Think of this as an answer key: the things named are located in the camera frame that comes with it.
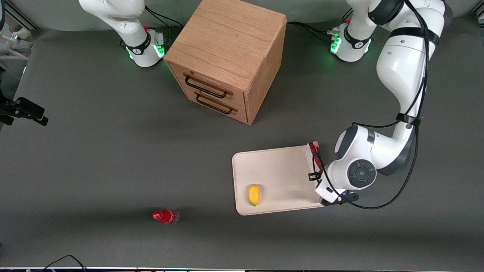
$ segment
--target white cutting board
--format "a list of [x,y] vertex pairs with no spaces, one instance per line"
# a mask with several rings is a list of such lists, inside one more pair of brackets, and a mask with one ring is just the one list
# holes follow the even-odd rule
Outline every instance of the white cutting board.
[[[232,157],[235,207],[241,215],[324,207],[309,181],[306,146],[237,153]],[[249,202],[249,186],[260,187],[260,202]]]

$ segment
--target wooden top surface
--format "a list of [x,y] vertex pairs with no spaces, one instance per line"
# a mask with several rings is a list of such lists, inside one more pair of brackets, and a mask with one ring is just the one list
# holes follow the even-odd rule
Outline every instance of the wooden top surface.
[[240,0],[203,0],[165,60],[246,90],[285,23]]

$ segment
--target gray table surface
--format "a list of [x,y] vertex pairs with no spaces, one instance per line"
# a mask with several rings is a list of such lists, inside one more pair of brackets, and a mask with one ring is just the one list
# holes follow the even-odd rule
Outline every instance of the gray table surface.
[[[0,133],[0,265],[73,254],[86,266],[482,271],[484,50],[471,16],[431,61],[418,162],[394,204],[235,210],[233,154],[317,140],[328,162],[352,121],[395,118],[375,71],[387,35],[377,30],[361,61],[343,63],[288,26],[282,67],[248,126],[188,101],[164,63],[134,65],[112,31],[42,32],[18,96],[50,121]],[[388,201],[405,175],[378,178],[359,204]],[[181,221],[152,220],[160,207]]]

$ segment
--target red bottle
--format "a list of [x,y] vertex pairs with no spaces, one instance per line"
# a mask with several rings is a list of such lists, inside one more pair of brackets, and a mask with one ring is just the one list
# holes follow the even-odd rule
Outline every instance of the red bottle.
[[172,210],[163,209],[153,213],[153,219],[161,224],[174,224],[180,219],[180,215]]

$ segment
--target black cable tie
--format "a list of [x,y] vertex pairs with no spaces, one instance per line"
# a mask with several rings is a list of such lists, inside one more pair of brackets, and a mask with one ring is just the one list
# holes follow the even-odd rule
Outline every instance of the black cable tie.
[[404,122],[404,123],[407,123],[407,124],[411,124],[411,125],[414,125],[416,127],[419,127],[420,123],[422,122],[422,118],[413,117],[413,116],[403,114],[403,113],[399,113],[396,116],[395,120],[401,121],[401,122]]
[[314,173],[309,173],[307,175],[309,177],[309,181],[317,181],[321,178],[321,173],[314,172]]
[[389,38],[400,35],[410,35],[416,37],[427,38],[435,44],[439,45],[440,37],[429,29],[425,28],[399,28],[395,29],[390,33]]

